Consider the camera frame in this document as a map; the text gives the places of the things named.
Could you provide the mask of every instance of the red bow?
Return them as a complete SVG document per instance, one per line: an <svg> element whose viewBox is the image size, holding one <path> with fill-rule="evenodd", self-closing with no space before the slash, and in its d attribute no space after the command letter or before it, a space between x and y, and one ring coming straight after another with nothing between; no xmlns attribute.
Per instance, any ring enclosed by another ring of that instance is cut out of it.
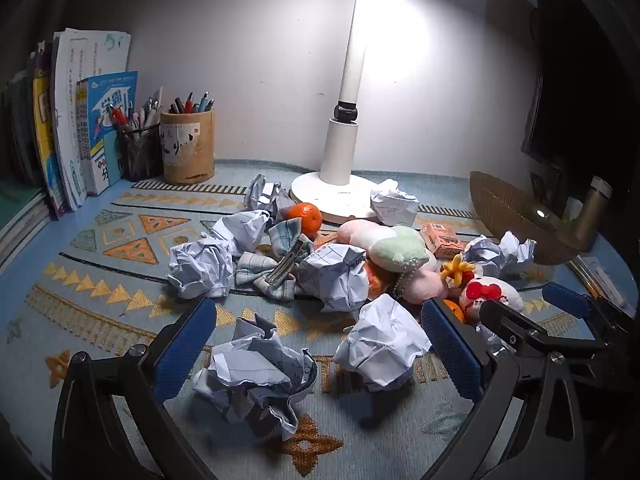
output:
<svg viewBox="0 0 640 480"><path fill-rule="evenodd" d="M502 289L499 285L483 285L480 282L471 282L466 286L466 296L470 300L477 300L484 296L488 300L499 300L502 296Z"/></svg>

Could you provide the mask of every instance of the hello kitty plush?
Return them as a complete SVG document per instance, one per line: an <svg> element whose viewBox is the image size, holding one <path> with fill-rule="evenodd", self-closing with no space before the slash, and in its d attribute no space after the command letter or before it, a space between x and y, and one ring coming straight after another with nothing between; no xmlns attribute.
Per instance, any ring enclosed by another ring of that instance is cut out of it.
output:
<svg viewBox="0 0 640 480"><path fill-rule="evenodd" d="M522 298L509 283L483 276L467 283L460 294L458 304L465 310L467 324L475 326L480 323L480 307L486 300L500 301L518 313L524 310Z"/></svg>

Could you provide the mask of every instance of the black mesh pen holder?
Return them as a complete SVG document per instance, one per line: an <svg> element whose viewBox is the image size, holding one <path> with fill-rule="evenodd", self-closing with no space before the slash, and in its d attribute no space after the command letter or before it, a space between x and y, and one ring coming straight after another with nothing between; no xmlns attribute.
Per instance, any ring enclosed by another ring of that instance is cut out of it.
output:
<svg viewBox="0 0 640 480"><path fill-rule="evenodd" d="M126 178L132 182L162 174L160 124L124 132Z"/></svg>

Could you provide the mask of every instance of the woven basket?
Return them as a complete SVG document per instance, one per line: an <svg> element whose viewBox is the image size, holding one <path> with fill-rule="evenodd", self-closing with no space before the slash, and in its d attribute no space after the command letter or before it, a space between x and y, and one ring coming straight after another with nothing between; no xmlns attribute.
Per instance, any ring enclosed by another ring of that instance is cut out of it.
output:
<svg viewBox="0 0 640 480"><path fill-rule="evenodd" d="M469 191L482 223L498 238L506 231L521 241L538 242L534 261L540 265L567 263L580 253L580 241L560 219L526 195L524 191L494 176L472 171ZM536 214L545 212L545 219Z"/></svg>

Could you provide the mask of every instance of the lamp base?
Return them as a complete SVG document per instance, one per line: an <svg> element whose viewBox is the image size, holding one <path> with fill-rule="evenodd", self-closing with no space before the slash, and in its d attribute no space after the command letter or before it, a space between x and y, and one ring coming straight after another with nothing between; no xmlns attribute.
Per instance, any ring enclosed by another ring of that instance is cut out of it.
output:
<svg viewBox="0 0 640 480"><path fill-rule="evenodd" d="M371 188L376 184L351 175L346 186L334 186L320 180L320 173L307 173L291 183L291 197L309 202L322 213L326 222L343 224L354 218L375 218L371 209Z"/></svg>

